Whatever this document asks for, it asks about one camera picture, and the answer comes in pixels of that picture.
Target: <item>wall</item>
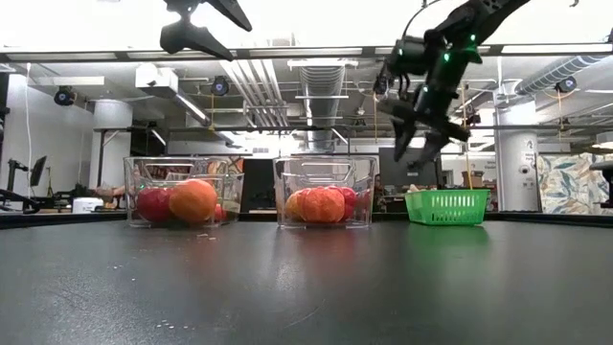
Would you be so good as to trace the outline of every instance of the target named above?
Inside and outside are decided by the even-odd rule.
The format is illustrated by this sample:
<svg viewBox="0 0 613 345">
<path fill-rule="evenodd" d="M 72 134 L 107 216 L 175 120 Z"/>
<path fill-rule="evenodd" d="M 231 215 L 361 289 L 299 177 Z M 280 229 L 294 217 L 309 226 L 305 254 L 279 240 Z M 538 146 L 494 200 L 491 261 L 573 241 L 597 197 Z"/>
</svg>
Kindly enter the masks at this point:
<svg viewBox="0 0 613 345">
<path fill-rule="evenodd" d="M 0 187 L 5 189 L 9 180 L 9 159 L 28 165 L 28 134 L 25 112 L 26 78 L 12 75 L 9 84 L 8 107 L 11 114 L 5 123 L 4 147 Z M 52 187 L 55 192 L 70 191 L 79 181 L 79 155 L 81 157 L 80 181 L 89 176 L 89 152 L 92 144 L 93 115 L 81 108 L 56 105 L 51 96 L 29 89 L 30 128 L 32 134 L 32 165 L 36 159 L 47 155 L 46 167 L 52 168 Z M 37 196 L 45 196 L 48 187 L 45 170 L 40 185 L 34 187 Z M 15 173 L 14 191 L 26 195 L 28 182 L 24 172 Z"/>
</svg>

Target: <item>green basket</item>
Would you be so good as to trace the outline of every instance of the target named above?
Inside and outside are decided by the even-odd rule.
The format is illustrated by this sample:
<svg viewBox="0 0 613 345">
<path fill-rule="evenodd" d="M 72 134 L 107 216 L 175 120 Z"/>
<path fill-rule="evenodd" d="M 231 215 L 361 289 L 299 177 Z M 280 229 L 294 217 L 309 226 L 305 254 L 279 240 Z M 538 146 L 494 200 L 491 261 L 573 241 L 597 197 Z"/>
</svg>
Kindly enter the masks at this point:
<svg viewBox="0 0 613 345">
<path fill-rule="evenodd" d="M 489 190 L 407 193 L 409 218 L 426 225 L 474 225 L 483 222 Z"/>
</svg>

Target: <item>computer screen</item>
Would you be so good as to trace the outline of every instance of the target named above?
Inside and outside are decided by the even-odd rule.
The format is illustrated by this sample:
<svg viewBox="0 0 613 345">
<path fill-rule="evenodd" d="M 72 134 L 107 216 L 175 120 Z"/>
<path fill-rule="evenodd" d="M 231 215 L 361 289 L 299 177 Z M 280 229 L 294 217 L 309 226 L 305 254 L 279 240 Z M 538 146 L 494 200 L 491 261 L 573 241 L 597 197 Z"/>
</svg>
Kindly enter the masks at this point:
<svg viewBox="0 0 613 345">
<path fill-rule="evenodd" d="M 394 161 L 394 148 L 379 148 L 379 172 L 383 186 L 436 186 L 442 176 L 441 158 L 427 163 L 419 170 L 409 170 L 407 165 L 420 157 L 421 149 L 407 149 L 400 161 Z"/>
<path fill-rule="evenodd" d="M 245 179 L 240 210 L 275 209 L 275 178 L 272 159 L 247 158 L 243 161 Z"/>
<path fill-rule="evenodd" d="M 38 183 L 40 183 L 40 176 L 42 176 L 42 171 L 45 169 L 45 163 L 47 162 L 47 156 L 40 157 L 34 163 L 34 167 L 30 170 L 30 186 L 36 187 Z"/>
</svg>

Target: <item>orange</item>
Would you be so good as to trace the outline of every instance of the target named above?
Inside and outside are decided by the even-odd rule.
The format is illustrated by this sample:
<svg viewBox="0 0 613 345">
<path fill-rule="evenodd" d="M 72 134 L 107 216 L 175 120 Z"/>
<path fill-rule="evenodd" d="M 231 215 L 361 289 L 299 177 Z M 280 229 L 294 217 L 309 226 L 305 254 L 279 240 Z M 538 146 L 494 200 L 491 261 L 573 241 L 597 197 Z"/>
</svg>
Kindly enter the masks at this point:
<svg viewBox="0 0 613 345">
<path fill-rule="evenodd" d="M 170 195 L 170 210 L 190 224 L 209 220 L 215 214 L 217 192 L 205 181 L 189 179 L 176 185 Z"/>
<path fill-rule="evenodd" d="M 302 209 L 305 221 L 335 223 L 345 216 L 345 198 L 336 189 L 318 187 L 305 193 Z"/>
</svg>

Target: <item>desk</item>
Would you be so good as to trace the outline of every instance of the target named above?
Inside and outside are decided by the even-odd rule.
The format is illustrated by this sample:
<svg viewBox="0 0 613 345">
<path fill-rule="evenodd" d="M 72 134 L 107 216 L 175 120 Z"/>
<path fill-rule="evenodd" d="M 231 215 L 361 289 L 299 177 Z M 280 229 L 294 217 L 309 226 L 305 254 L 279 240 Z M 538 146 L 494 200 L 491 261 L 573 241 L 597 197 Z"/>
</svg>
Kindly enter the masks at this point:
<svg viewBox="0 0 613 345">
<path fill-rule="evenodd" d="M 607 344 L 613 231 L 0 231 L 3 344 Z"/>
</svg>

